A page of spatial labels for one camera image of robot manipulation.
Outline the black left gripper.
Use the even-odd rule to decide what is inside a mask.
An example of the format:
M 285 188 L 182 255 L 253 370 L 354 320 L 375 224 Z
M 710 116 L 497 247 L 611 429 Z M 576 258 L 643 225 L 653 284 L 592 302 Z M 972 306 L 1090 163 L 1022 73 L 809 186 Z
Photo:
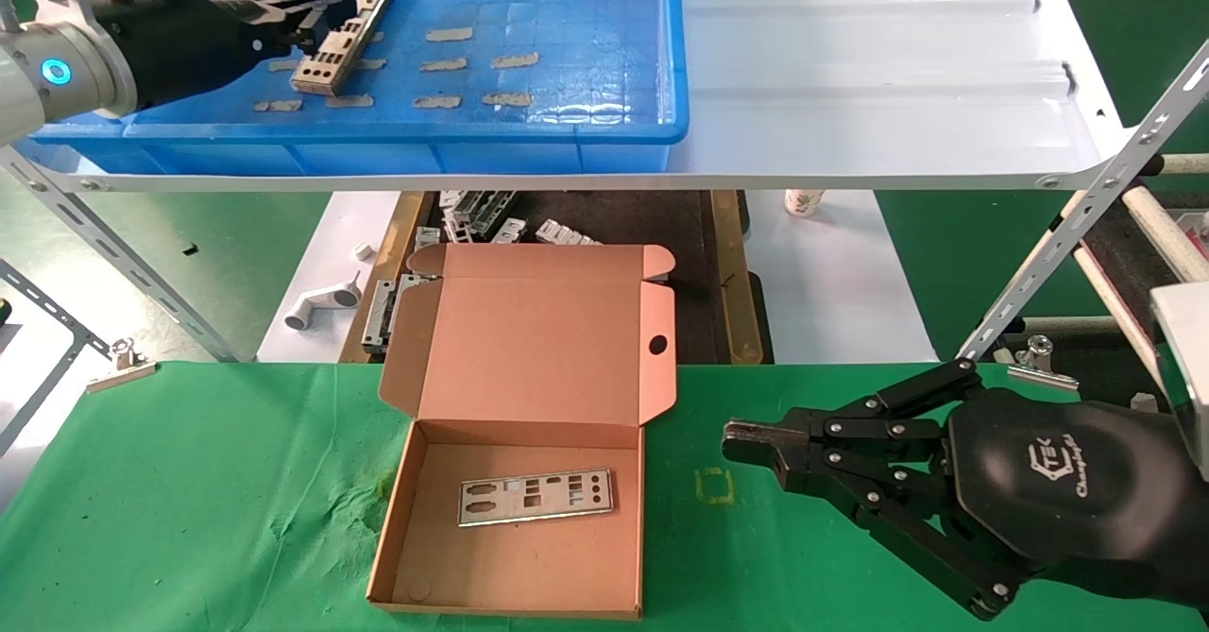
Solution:
M 271 57 L 314 56 L 357 0 L 94 0 L 134 82 L 134 110 L 212 93 Z

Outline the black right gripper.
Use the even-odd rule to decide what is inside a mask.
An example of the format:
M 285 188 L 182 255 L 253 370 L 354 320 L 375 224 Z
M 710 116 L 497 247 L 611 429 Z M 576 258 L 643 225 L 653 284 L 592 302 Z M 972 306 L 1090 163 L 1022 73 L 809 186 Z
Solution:
M 980 394 L 948 437 L 964 512 L 1032 576 L 1207 605 L 1207 481 L 1170 416 Z

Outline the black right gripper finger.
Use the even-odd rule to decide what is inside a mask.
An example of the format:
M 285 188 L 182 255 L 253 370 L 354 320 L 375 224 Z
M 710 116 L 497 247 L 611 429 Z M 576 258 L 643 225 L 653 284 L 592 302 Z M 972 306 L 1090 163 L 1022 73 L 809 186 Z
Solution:
M 725 443 L 723 456 L 768 469 L 786 493 L 828 503 L 982 621 L 997 617 L 1022 588 L 1022 569 L 1006 549 L 959 527 L 956 493 L 945 474 L 818 443 Z
M 773 459 L 777 453 L 851 451 L 881 459 L 925 459 L 941 437 L 941 424 L 924 414 L 979 392 L 979 371 L 968 360 L 926 369 L 910 378 L 841 405 L 792 407 L 779 422 L 731 419 L 723 429 L 728 459 Z

